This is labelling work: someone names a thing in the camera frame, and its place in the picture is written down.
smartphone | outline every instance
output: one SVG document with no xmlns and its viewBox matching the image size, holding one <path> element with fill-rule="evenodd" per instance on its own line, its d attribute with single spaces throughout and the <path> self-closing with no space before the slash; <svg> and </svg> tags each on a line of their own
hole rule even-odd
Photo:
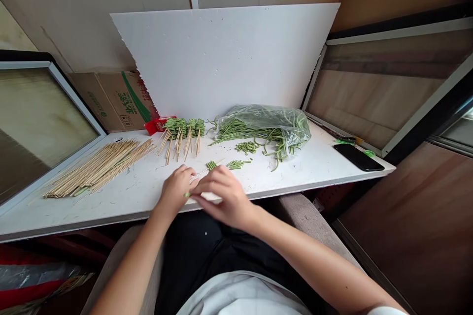
<svg viewBox="0 0 473 315">
<path fill-rule="evenodd" d="M 363 171 L 382 171 L 384 166 L 350 144 L 336 144 L 334 149 Z"/>
</svg>

left hand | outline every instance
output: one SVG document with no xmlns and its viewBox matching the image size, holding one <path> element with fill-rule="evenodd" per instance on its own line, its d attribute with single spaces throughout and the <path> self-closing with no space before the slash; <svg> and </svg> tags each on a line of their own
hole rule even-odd
<svg viewBox="0 0 473 315">
<path fill-rule="evenodd" d="M 192 183 L 189 182 L 191 177 L 195 175 L 196 172 L 193 168 L 181 165 L 164 181 L 161 198 L 155 208 L 165 209 L 166 213 L 177 215 L 187 202 L 188 198 L 184 197 L 184 194 L 192 191 L 199 182 L 199 179 L 195 179 Z"/>
</svg>

white foam board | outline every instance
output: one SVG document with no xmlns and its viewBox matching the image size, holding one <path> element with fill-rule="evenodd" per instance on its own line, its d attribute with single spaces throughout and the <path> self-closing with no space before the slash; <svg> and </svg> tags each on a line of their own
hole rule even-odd
<svg viewBox="0 0 473 315">
<path fill-rule="evenodd" d="M 161 116 L 299 108 L 339 3 L 112 14 Z"/>
</svg>

cardboard box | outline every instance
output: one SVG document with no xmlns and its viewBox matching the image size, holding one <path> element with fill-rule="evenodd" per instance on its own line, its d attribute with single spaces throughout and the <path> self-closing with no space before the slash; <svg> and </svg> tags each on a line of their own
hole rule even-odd
<svg viewBox="0 0 473 315">
<path fill-rule="evenodd" d="M 137 72 L 73 73 L 69 77 L 109 133 L 143 129 L 159 117 Z"/>
</svg>

right hand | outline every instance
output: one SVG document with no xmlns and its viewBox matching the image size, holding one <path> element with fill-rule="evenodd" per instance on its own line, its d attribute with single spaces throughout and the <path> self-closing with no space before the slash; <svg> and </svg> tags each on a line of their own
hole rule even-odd
<svg viewBox="0 0 473 315">
<path fill-rule="evenodd" d="M 214 204 L 201 196 L 211 192 L 222 201 Z M 192 199 L 218 221 L 228 226 L 247 231 L 257 220 L 258 207 L 250 202 L 240 182 L 225 166 L 217 166 L 202 178 L 192 191 Z"/>
</svg>

